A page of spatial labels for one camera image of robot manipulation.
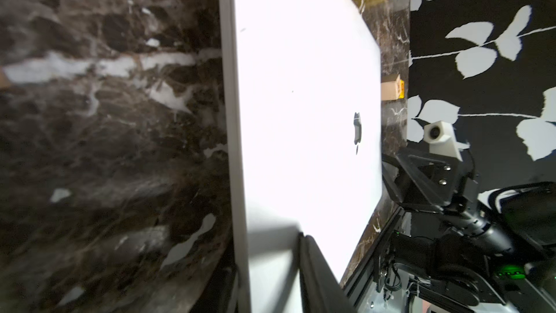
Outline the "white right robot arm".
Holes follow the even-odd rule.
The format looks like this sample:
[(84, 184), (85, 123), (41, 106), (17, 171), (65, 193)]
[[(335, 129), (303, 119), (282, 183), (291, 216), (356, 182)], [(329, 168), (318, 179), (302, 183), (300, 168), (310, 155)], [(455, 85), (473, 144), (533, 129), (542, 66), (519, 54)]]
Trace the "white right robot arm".
[(438, 238), (392, 231), (375, 265), (378, 290), (408, 290), (445, 310), (470, 312), (480, 304), (512, 305), (519, 312), (555, 311), (555, 184), (501, 188), (479, 201), (474, 164), (412, 149), (382, 161), (398, 170), (384, 175), (402, 214), (433, 218)]

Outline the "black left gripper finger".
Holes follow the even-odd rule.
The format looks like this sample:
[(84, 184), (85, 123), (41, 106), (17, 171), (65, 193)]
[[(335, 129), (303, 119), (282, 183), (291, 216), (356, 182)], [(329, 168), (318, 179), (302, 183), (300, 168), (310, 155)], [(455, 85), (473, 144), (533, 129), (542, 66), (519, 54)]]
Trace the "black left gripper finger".
[(298, 247), (303, 312), (356, 312), (315, 239), (300, 233)]

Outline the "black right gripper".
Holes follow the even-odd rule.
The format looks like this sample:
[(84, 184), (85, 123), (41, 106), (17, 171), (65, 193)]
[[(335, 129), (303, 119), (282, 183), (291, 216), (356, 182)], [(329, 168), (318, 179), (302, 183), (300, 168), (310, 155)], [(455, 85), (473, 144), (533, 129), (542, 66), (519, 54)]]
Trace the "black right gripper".
[(470, 159), (402, 148), (395, 156), (382, 155), (383, 183), (389, 197), (406, 211), (430, 214), (472, 212), (478, 203), (478, 178)]

